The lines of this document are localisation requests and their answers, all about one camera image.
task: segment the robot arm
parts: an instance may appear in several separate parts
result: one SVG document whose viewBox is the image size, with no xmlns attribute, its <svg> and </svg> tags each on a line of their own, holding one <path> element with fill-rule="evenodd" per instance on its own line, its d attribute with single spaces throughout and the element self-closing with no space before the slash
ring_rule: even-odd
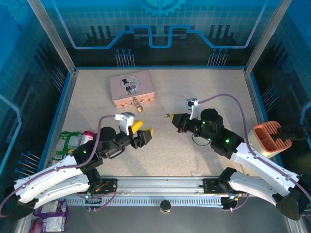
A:
<svg viewBox="0 0 311 233">
<path fill-rule="evenodd" d="M 192 109 L 191 115 L 187 113 L 169 115 L 178 133 L 189 131 L 196 137 L 210 141 L 216 153 L 240 163 L 262 178 L 250 178 L 235 171 L 230 176 L 222 176 L 223 174 L 220 176 L 219 182 L 223 187 L 253 194 L 275 205 L 285 216 L 294 220 L 300 219 L 310 201 L 293 181 L 311 193 L 311 177 L 306 174 L 299 177 L 296 173 L 278 166 L 252 149 L 256 154 L 254 156 L 242 137 L 224 127 L 223 118 L 215 109 L 203 110 L 200 114 L 201 119 L 198 120 L 192 117 L 198 105 L 190 100 L 188 107 Z M 281 170 L 287 177 L 273 168 Z"/>
<path fill-rule="evenodd" d="M 95 194 L 103 185 L 101 176 L 96 167 L 103 164 L 103 159 L 115 158 L 120 155 L 127 146 L 140 148 L 146 145 L 153 137 L 153 129 L 139 130 L 141 121 L 134 121 L 135 115 L 124 113 L 115 115 L 119 120 L 120 133 L 111 127 L 103 127 L 100 130 L 99 143 L 92 159 L 84 166 L 76 167 L 88 161 L 95 146 L 97 134 L 94 139 L 79 146 L 65 159 L 57 164 L 32 176 L 16 180 L 14 185 L 6 190 L 10 193 L 18 190 L 12 197 L 9 217 L 11 220 L 20 219 L 30 214 L 39 206 L 78 192 L 89 192 Z"/>
</svg>

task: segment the pink tin box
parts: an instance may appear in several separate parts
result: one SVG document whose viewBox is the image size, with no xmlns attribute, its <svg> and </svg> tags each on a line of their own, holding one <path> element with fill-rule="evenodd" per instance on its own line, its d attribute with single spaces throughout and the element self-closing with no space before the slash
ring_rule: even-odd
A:
<svg viewBox="0 0 311 233">
<path fill-rule="evenodd" d="M 133 98 L 139 103 L 155 100 L 154 86 L 147 70 L 111 77 L 110 88 L 116 108 L 133 105 Z"/>
</svg>

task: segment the orange container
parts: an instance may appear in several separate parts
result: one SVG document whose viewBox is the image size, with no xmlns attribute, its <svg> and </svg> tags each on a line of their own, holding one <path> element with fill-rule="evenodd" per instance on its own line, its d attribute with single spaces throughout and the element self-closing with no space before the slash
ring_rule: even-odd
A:
<svg viewBox="0 0 311 233">
<path fill-rule="evenodd" d="M 277 139 L 274 141 L 270 136 L 271 134 L 277 133 L 277 129 L 280 127 L 281 125 L 276 121 L 268 121 L 255 126 L 248 134 L 248 139 L 252 148 L 265 157 L 272 158 L 276 154 L 291 147 L 291 140 L 283 141 L 282 139 Z"/>
</svg>

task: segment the beige floor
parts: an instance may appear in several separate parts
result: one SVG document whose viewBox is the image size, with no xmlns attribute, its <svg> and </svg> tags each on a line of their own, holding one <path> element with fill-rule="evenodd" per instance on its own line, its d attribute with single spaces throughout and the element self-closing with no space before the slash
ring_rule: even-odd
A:
<svg viewBox="0 0 311 233">
<path fill-rule="evenodd" d="M 102 175 L 218 176 L 226 167 L 255 175 L 217 155 L 210 146 L 195 145 L 190 133 L 177 133 L 169 119 L 165 118 L 166 113 L 189 112 L 188 98 L 204 100 L 228 93 L 241 102 L 250 130 L 257 121 L 241 70 L 149 70 L 155 88 L 155 101 L 143 103 L 142 113 L 132 106 L 118 110 L 111 100 L 109 78 L 131 72 L 135 70 L 80 70 L 70 101 L 64 131 L 94 131 L 101 116 L 123 111 L 136 114 L 136 119 L 144 122 L 143 127 L 155 130 L 154 138 L 147 146 L 138 150 L 128 147 L 118 158 L 104 160 L 104 164 L 97 168 Z M 244 137 L 242 117 L 233 100 L 220 97 L 200 105 L 200 108 L 215 108 L 224 118 L 225 127 Z M 117 130 L 115 120 L 103 123 L 103 126 L 112 126 Z"/>
</svg>

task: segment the purple snack bag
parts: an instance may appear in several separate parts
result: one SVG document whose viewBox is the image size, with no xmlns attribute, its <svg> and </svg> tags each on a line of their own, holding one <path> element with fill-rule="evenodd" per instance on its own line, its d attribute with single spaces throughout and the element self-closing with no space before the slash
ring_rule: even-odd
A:
<svg viewBox="0 0 311 233">
<path fill-rule="evenodd" d="M 68 217 L 66 200 L 51 201 L 34 210 L 30 233 L 64 232 Z"/>
</svg>

